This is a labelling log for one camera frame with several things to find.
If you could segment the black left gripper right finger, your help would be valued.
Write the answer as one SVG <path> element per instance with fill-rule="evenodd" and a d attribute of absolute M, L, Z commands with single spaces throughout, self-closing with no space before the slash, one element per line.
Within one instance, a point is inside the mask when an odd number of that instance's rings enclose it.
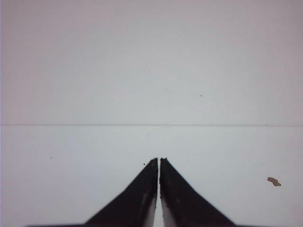
<path fill-rule="evenodd" d="M 282 186 L 267 181 L 277 179 Z M 300 227 L 303 174 L 256 160 L 160 159 L 161 198 L 178 227 Z"/>

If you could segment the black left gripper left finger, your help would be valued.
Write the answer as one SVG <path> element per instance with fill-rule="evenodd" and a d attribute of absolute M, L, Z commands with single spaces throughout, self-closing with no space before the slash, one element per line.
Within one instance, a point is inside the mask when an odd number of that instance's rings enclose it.
<path fill-rule="evenodd" d="M 80 224 L 56 227 L 152 227 L 158 194 L 158 159 L 152 159 L 109 204 Z"/>

